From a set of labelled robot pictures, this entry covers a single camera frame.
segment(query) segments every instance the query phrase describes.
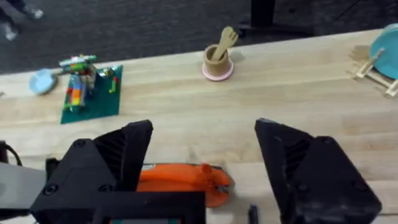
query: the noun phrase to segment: blue bowl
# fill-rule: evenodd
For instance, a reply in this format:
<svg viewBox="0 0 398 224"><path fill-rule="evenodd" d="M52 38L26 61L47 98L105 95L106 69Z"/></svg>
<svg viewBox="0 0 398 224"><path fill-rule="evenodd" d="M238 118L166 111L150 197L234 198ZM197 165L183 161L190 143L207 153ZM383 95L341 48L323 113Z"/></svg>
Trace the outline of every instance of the blue bowl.
<svg viewBox="0 0 398 224"><path fill-rule="evenodd" d="M390 24L384 28L382 34L372 43L369 58L384 48L384 52L374 63L374 68L383 75L398 79L398 24Z"/></svg>
<svg viewBox="0 0 398 224"><path fill-rule="evenodd" d="M36 95L42 95L52 90L57 83L57 77L49 69L37 71L29 80L29 89Z"/></svg>

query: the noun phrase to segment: orange toy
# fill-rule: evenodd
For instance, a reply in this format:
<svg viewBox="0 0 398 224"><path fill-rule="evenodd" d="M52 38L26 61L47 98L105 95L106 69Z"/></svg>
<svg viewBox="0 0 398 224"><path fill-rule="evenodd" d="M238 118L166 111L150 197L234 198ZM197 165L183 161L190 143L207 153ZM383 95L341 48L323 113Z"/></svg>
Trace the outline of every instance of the orange toy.
<svg viewBox="0 0 398 224"><path fill-rule="evenodd" d="M204 191L206 207L219 207L229 196L229 176L209 164L146 164L142 167L138 192Z"/></svg>

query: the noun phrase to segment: floor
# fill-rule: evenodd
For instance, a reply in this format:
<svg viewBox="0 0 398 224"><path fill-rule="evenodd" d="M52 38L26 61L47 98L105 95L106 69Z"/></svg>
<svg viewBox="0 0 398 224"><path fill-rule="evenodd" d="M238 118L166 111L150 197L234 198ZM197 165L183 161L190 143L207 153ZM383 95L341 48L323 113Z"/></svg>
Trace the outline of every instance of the floor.
<svg viewBox="0 0 398 224"><path fill-rule="evenodd" d="M314 26L317 35L382 28L397 22L396 0L279 0L275 19ZM28 0L45 11L28 21L0 1L20 24L22 34L0 38L0 74L57 67L76 54L95 54L99 62L203 50L216 43L224 26L248 16L250 1L235 0ZM262 35L238 45L293 39Z"/></svg>

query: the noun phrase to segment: pink coaster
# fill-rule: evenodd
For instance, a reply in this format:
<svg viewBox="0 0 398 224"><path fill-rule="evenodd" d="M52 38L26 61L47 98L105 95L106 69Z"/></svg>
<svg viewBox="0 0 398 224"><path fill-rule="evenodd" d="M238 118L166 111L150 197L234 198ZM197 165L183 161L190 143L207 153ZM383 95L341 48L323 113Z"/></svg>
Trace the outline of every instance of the pink coaster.
<svg viewBox="0 0 398 224"><path fill-rule="evenodd" d="M206 78L208 78L211 81L223 81L226 80L227 78L229 78L232 75L232 72L234 70L234 63L232 62L232 60L229 58L229 70L225 73L222 74L220 76L213 76L210 75L207 71L206 65L203 63L203 66L201 67L201 72L203 73L204 76L206 76Z"/></svg>

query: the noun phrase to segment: wooden fork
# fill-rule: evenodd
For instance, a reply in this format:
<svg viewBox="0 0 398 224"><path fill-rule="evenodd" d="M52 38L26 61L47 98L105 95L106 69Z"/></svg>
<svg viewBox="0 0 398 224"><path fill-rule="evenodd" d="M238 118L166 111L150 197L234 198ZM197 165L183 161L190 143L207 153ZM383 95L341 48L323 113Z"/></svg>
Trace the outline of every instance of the wooden fork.
<svg viewBox="0 0 398 224"><path fill-rule="evenodd" d="M222 58L224 52L236 43L238 37L239 35L234 31L234 29L232 29L232 27L225 27L221 33L220 43L210 60L218 62Z"/></svg>

